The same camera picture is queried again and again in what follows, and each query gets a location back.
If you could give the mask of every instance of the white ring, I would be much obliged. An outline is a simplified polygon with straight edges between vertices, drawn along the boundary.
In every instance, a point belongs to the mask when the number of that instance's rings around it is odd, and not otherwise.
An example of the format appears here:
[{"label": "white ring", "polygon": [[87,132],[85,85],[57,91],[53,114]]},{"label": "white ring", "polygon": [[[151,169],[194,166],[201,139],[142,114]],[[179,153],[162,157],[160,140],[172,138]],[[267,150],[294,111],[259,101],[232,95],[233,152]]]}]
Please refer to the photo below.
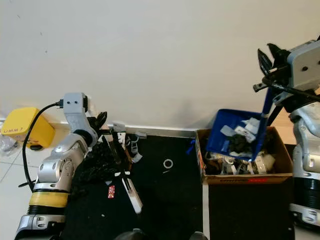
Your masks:
[{"label": "white ring", "polygon": [[172,168],[173,165],[174,165],[174,162],[173,162],[172,160],[170,160],[170,159],[166,159],[166,160],[164,160],[164,162],[163,162],[163,166],[164,166],[166,169]]}]

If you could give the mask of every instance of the black cable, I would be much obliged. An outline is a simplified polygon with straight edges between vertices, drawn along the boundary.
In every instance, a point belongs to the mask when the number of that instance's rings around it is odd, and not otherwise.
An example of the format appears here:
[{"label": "black cable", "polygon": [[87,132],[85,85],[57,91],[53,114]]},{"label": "black cable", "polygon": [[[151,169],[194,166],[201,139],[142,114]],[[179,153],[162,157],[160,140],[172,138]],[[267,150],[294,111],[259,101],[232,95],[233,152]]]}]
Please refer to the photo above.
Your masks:
[{"label": "black cable", "polygon": [[31,131],[32,131],[32,128],[34,127],[34,125],[36,124],[36,121],[38,120],[39,116],[47,109],[51,108],[51,107],[54,107],[54,106],[59,106],[60,102],[55,102],[53,104],[50,104],[44,108],[42,108],[34,117],[32,123],[30,124],[30,127],[29,127],[29,130],[28,130],[28,133],[26,134],[25,136],[25,139],[23,141],[23,145],[22,145],[22,159],[23,159],[23,168],[24,168],[24,174],[25,174],[25,178],[26,178],[26,181],[30,187],[30,190],[31,192],[34,191],[34,184],[33,182],[31,181],[31,178],[30,178],[30,175],[29,175],[29,171],[28,171],[28,163],[27,163],[27,157],[26,157],[26,146],[27,146],[27,143],[28,143],[28,139],[29,139],[29,136],[31,134]]},{"label": "black cable", "polygon": [[22,187],[24,187],[24,186],[27,186],[28,185],[28,183],[27,182],[24,182],[24,183],[21,183],[19,186],[18,186],[18,188],[22,188]]},{"label": "black cable", "polygon": [[307,93],[305,91],[301,91],[299,89],[295,89],[295,88],[288,87],[288,86],[283,86],[283,85],[280,85],[277,83],[272,83],[271,87],[278,89],[278,90],[281,90],[281,91],[284,91],[284,92],[287,92],[289,94],[300,95],[300,96],[306,97],[307,99],[310,99],[310,100],[313,100],[316,102],[320,102],[320,97],[318,97],[317,95],[312,95],[310,93]]}]

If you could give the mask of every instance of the cardboard box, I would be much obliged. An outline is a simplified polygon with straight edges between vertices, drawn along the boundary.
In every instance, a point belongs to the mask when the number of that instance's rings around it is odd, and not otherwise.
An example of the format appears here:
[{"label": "cardboard box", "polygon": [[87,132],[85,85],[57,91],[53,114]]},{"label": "cardboard box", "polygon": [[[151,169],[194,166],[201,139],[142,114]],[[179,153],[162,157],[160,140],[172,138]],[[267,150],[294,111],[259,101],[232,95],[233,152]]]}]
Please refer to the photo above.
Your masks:
[{"label": "cardboard box", "polygon": [[211,129],[201,129],[196,131],[195,151],[197,154],[197,163],[202,181],[210,185],[215,184],[280,184],[289,177],[292,177],[293,163],[289,153],[282,142],[277,130],[273,126],[267,127],[267,133],[274,137],[273,150],[275,152],[275,162],[273,174],[242,174],[242,175],[207,175],[206,165],[203,160],[205,147]]}]

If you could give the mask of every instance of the white wall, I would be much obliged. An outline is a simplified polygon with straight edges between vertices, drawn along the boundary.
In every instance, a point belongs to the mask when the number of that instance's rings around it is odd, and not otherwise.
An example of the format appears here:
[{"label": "white wall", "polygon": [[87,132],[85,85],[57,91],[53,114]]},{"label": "white wall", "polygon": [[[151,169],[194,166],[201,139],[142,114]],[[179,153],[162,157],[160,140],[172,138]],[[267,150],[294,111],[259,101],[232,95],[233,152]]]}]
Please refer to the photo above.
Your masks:
[{"label": "white wall", "polygon": [[[317,38],[318,0],[1,0],[0,112],[90,95],[109,121],[204,128],[260,111],[257,48]],[[49,111],[64,120],[62,110]]]}]

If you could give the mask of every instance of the plastic bag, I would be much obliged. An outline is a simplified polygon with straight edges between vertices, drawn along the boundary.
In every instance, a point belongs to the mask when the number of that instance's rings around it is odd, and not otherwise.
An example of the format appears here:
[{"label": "plastic bag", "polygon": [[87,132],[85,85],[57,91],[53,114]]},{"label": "plastic bag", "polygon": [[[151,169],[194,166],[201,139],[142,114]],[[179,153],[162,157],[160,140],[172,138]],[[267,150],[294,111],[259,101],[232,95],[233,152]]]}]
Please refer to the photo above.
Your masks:
[{"label": "plastic bag", "polygon": [[18,142],[9,136],[0,134],[0,155],[9,156],[18,148]]}]

